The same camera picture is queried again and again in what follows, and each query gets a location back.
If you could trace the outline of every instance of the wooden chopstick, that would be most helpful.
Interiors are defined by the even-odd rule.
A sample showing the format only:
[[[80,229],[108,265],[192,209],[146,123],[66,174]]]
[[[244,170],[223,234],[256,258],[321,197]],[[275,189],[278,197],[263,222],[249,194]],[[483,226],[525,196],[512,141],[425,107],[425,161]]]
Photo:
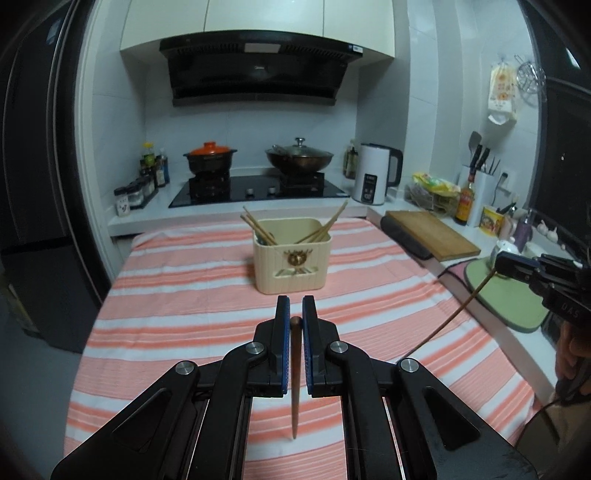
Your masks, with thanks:
[[[332,228],[332,226],[338,220],[340,214],[343,213],[343,211],[348,203],[349,203],[349,201],[345,200],[344,204],[341,205],[341,207],[333,215],[333,217],[328,222],[326,222],[326,225],[324,225],[324,227],[322,227],[320,229],[320,231],[315,236],[311,237],[309,243],[313,244],[314,242],[319,242],[320,240],[322,240],[324,238],[324,236],[328,233],[328,231]]]
[[[242,208],[244,208],[244,211],[246,212],[246,216],[248,217],[248,219],[261,231],[264,233],[265,237],[267,237],[270,242],[267,242],[269,245],[278,245],[277,242],[275,242],[275,238],[269,233],[267,232],[263,226],[257,221],[256,218],[254,218],[254,216],[252,215],[251,212],[248,211],[248,209],[243,206]]]
[[[240,218],[244,220],[248,224],[248,226],[250,226],[250,228],[252,228],[255,231],[255,233],[265,241],[267,245],[277,244],[277,242],[275,242],[271,237],[269,237],[264,230],[259,229],[259,227],[252,223],[250,219],[246,218],[244,215],[240,215]]]
[[[416,352],[418,349],[420,349],[423,345],[425,345],[427,342],[429,342],[433,337],[435,337],[439,332],[441,332],[447,325],[449,325],[449,323],[456,318],[461,312],[462,310],[464,310],[468,304],[474,300],[476,298],[476,296],[478,296],[478,294],[480,293],[480,291],[485,287],[485,285],[489,282],[489,280],[495,276],[496,273],[496,269],[493,268],[491,269],[490,273],[485,277],[484,280],[482,280],[482,282],[480,282],[480,285],[477,286],[477,288],[472,292],[472,294],[464,301],[464,303],[462,303],[455,312],[453,312],[450,317],[443,322],[439,327],[437,327],[427,338],[425,338],[421,343],[419,343],[416,347],[414,347],[412,350],[409,351],[409,353],[407,353],[406,355],[404,355],[402,358],[406,358],[411,356],[414,352]]]
[[[316,230],[314,230],[312,233],[306,235],[304,238],[299,239],[295,244],[301,244],[303,242],[305,242],[306,240],[310,239],[310,238],[315,238],[318,236],[318,234],[324,230],[326,228],[326,226],[328,224],[330,224],[330,226],[328,227],[328,230],[330,230],[332,228],[332,226],[335,224],[335,222],[337,221],[337,219],[339,218],[340,214],[343,213],[345,207],[347,206],[347,204],[349,203],[348,200],[345,200],[344,204],[341,205],[340,209],[338,212],[336,212],[333,217],[326,223],[326,225],[322,225],[321,227],[317,228]]]
[[[300,374],[301,374],[301,317],[290,319],[291,330],[291,434],[297,437],[300,417]]]

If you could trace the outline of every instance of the metal screw head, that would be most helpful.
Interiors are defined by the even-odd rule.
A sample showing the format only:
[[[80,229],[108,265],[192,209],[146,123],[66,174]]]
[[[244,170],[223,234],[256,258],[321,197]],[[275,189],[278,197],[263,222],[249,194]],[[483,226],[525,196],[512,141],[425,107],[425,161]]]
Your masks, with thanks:
[[[347,345],[345,342],[341,342],[340,340],[337,340],[337,341],[332,342],[330,344],[330,349],[334,353],[345,353],[349,349],[349,345]]]
[[[246,344],[246,351],[253,355],[258,355],[265,349],[265,346],[261,342],[251,342]]]
[[[189,360],[183,360],[182,362],[177,363],[177,366],[174,367],[176,373],[179,375],[188,375],[194,368],[195,364]]]
[[[412,358],[405,358],[400,362],[400,366],[405,372],[410,374],[416,372],[418,370],[418,362],[413,360]]]

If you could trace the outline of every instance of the floor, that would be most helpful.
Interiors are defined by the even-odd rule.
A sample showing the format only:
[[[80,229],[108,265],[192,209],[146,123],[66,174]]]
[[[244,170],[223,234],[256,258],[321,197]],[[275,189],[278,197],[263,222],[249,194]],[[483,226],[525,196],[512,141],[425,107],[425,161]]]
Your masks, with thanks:
[[[0,421],[44,478],[62,459],[80,355],[25,335],[0,297]]]

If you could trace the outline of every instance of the green mat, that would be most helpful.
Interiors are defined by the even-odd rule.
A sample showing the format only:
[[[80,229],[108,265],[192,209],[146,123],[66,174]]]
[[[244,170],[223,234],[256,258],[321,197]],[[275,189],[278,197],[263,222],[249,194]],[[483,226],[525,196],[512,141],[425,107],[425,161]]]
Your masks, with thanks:
[[[471,291],[474,291],[490,273],[486,260],[474,260],[465,269],[466,283]],[[542,298],[532,293],[526,283],[499,275],[489,280],[477,298],[518,332],[535,332],[548,313],[542,306]]]

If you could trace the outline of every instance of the yellow container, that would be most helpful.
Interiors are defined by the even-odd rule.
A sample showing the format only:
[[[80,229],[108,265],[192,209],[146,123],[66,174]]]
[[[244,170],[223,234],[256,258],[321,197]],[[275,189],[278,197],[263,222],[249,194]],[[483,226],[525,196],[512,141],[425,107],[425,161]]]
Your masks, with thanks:
[[[256,289],[266,295],[318,290],[326,283],[331,237],[296,244],[322,224],[314,218],[259,220],[277,246],[261,245],[253,234]]]
[[[498,236],[503,224],[503,216],[496,212],[494,207],[489,205],[482,209],[482,216],[480,217],[480,229],[490,235]]]

